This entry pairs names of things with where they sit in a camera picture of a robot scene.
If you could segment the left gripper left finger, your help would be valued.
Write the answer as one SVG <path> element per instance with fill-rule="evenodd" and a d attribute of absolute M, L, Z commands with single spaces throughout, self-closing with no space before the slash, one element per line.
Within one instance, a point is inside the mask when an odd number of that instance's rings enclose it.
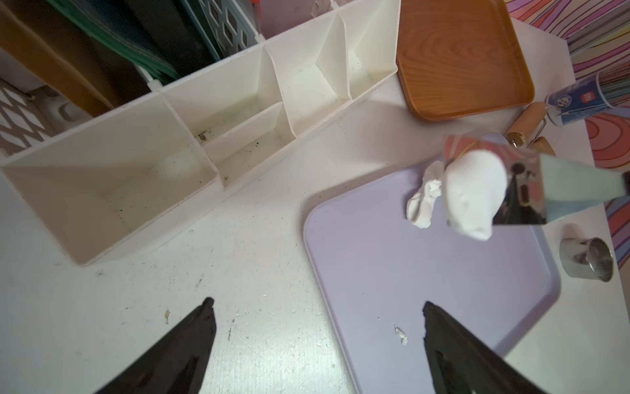
<path fill-rule="evenodd" d="M 217 334 L 214 300 L 206 298 L 100 393 L 198 393 Z"/>

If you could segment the white dough piece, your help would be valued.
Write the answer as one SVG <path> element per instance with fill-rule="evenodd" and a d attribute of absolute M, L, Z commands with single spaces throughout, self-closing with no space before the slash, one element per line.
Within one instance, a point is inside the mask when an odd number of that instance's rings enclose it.
<path fill-rule="evenodd" d="M 487 150 L 463 154 L 446 166 L 442 190 L 450 227 L 475 241 L 488 241 L 507 190 L 500 157 Z"/>

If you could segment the metal scraper wooden handle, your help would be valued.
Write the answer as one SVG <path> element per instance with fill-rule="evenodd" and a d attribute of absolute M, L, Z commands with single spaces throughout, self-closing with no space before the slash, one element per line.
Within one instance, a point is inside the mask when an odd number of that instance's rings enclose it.
<path fill-rule="evenodd" d="M 496 226 L 544 225 L 592 206 L 629 195 L 629 173 L 559 159 L 516 148 L 501 135 L 482 138 L 446 136 L 448 164 L 474 150 L 492 152 L 502 161 L 507 187 Z"/>

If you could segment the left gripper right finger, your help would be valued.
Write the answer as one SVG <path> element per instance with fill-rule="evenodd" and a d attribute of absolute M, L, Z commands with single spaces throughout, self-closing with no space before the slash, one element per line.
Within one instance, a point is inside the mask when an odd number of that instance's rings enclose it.
<path fill-rule="evenodd" d="M 443 308 L 423 306 L 424 347 L 437 393 L 541 393 Z"/>

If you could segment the dough scrap strip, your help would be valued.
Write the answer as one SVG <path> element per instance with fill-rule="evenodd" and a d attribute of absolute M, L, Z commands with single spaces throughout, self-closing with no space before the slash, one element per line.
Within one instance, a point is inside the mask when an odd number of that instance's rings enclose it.
<path fill-rule="evenodd" d="M 445 164 L 436 160 L 430 164 L 422 177 L 421 186 L 409 198 L 406 218 L 417 228 L 429 228 L 435 203 L 442 195 L 442 177 Z"/>

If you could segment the purple cutting board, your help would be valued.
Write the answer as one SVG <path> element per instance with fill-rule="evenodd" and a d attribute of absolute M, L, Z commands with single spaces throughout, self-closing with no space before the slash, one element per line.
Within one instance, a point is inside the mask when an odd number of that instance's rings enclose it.
<path fill-rule="evenodd" d="M 308 257 L 359 393 L 433 391 L 423 344 L 428 301 L 506 356 L 559 298 L 541 228 L 499 227 L 474 241 L 448 226 L 442 203 L 429 228 L 410 223 L 406 204 L 425 169 L 347 190 L 305 220 Z"/>

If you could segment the wooden dough roller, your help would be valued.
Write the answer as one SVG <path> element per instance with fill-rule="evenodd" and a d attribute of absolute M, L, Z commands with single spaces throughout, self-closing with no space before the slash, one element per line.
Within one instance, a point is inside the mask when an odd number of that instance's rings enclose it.
<path fill-rule="evenodd" d="M 507 141 L 516 148 L 530 149 L 556 156 L 549 141 L 541 136 L 546 126 L 548 106 L 544 102 L 531 103 L 505 134 Z"/>

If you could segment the small glass bowl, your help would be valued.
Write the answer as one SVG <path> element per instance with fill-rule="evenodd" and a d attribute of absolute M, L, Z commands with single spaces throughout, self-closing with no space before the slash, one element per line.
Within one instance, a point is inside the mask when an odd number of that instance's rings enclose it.
<path fill-rule="evenodd" d="M 610 282 L 614 275 L 614 256 L 598 237 L 563 239 L 559 257 L 569 277 Z"/>

